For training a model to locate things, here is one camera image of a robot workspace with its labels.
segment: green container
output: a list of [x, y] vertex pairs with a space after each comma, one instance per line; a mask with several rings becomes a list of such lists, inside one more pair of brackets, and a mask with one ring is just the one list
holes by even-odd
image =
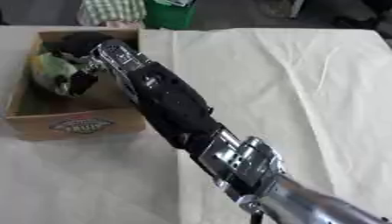
[[147, 16], [144, 23], [147, 28], [153, 29], [186, 30], [189, 28], [195, 12], [194, 3], [187, 7], [179, 7], [156, 3], [154, 0], [145, 0], [145, 6]]

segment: printed label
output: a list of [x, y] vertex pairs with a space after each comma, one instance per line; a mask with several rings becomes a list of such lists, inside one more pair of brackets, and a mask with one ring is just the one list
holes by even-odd
[[101, 118], [66, 119], [49, 126], [51, 130], [61, 130], [67, 133], [92, 134], [103, 130], [114, 122]]

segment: white cloth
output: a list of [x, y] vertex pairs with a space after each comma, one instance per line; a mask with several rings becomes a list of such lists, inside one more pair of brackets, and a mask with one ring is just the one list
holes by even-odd
[[[53, 28], [0, 28], [2, 110], [42, 29]], [[142, 31], [140, 40], [148, 56], [199, 90], [235, 134], [277, 148], [296, 179], [391, 218], [392, 54], [375, 32]], [[0, 143], [2, 223], [249, 221], [152, 129], [30, 143], [2, 122]]]
[[[281, 152], [295, 179], [391, 218], [392, 53], [378, 34], [145, 31], [141, 40], [235, 134]], [[182, 223], [248, 221], [187, 155], [178, 163]]]

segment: robotic arm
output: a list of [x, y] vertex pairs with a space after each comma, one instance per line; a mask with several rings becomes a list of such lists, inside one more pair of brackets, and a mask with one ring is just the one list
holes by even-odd
[[290, 178], [281, 156], [262, 139], [240, 141], [216, 122], [206, 101], [176, 74], [122, 41], [102, 42], [83, 72], [107, 69], [152, 126], [185, 150], [253, 223], [263, 214], [281, 224], [378, 224], [379, 219], [340, 199], [306, 189]]

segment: metal joint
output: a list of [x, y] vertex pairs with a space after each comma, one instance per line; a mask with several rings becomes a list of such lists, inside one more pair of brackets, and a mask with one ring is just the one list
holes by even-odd
[[[199, 161], [214, 175], [215, 184], [251, 214], [263, 212], [259, 199], [273, 184], [274, 175], [284, 171], [281, 156], [263, 140], [252, 136], [240, 142], [226, 129], [218, 133]], [[252, 190], [243, 193], [234, 181]]]

